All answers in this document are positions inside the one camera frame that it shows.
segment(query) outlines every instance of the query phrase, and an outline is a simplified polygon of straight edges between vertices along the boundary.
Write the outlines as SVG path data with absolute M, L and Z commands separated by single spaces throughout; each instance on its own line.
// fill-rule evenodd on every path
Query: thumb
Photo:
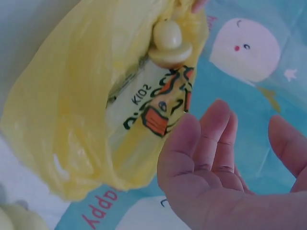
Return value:
M 307 139 L 276 115 L 270 120 L 269 140 L 277 157 L 297 178 L 307 167 Z

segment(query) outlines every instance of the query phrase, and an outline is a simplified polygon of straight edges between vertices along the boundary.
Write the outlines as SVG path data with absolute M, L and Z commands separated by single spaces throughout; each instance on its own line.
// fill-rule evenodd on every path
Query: cartoon character print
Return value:
M 168 204 L 165 196 L 139 200 L 124 215 L 115 230 L 189 230 Z
M 280 112 L 275 92 L 257 86 L 276 70 L 280 56 L 279 44 L 267 28 L 252 20 L 235 18 L 220 29 L 210 61 L 228 75 L 256 87 Z
M 170 116 L 179 108 L 187 112 L 189 110 L 194 68 L 184 66 L 178 70 L 170 70 L 167 76 L 170 80 L 163 86 L 157 96 L 150 102 L 142 114 L 143 125 L 154 134 L 164 137 L 170 127 Z

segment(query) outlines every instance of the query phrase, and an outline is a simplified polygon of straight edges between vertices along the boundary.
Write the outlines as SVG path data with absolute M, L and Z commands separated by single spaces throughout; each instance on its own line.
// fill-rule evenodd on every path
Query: finger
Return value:
M 160 182 L 168 182 L 172 177 L 194 172 L 194 162 L 191 156 L 200 135 L 199 121 L 193 115 L 184 114 L 169 135 L 160 153 L 158 160 Z
M 201 118 L 201 138 L 193 156 L 195 170 L 211 170 L 217 142 L 227 126 L 230 114 L 227 103 L 216 100 Z
M 244 192 L 247 193 L 247 194 L 250 194 L 250 195 L 254 195 L 255 193 L 250 191 L 248 185 L 246 184 L 245 180 L 243 179 L 243 177 L 241 176 L 241 173 L 239 171 L 239 169 L 237 168 L 237 166 L 235 165 L 235 175 L 239 178 L 239 180 L 241 181 L 242 183 L 242 186 L 243 186 L 243 189 L 244 189 Z
M 157 165 L 158 184 L 174 212 L 184 220 L 195 216 L 186 212 L 191 200 L 209 189 L 203 178 L 193 174 L 191 156 L 200 136 L 199 121 L 192 115 L 184 115 L 166 140 Z
M 213 172 L 235 172 L 234 148 L 237 130 L 238 118 L 236 114 L 231 111 L 228 124 L 217 143 L 217 149 L 212 168 Z
M 208 0 L 196 0 L 192 7 L 192 13 L 197 13 L 206 4 Z
M 307 166 L 307 139 L 279 115 L 270 120 L 269 139 L 277 157 L 297 178 Z

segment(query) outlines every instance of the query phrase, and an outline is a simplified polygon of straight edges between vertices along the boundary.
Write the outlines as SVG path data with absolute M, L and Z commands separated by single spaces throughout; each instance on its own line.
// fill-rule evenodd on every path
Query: white surface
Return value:
M 0 203 L 26 203 L 54 229 L 69 206 L 49 193 L 48 187 L 22 166 L 0 139 Z
M 11 86 L 55 25 L 80 0 L 0 0 L 0 114 Z M 0 202 L 27 203 L 54 229 L 69 203 L 50 195 L 0 138 Z

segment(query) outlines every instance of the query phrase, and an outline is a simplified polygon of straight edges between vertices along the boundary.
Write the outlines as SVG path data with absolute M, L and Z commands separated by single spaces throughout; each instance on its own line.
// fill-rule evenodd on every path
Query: pacifier-shaped cap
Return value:
M 173 20 L 158 22 L 153 28 L 153 42 L 148 55 L 161 68 L 177 69 L 192 54 L 192 44 L 182 41 L 180 26 Z

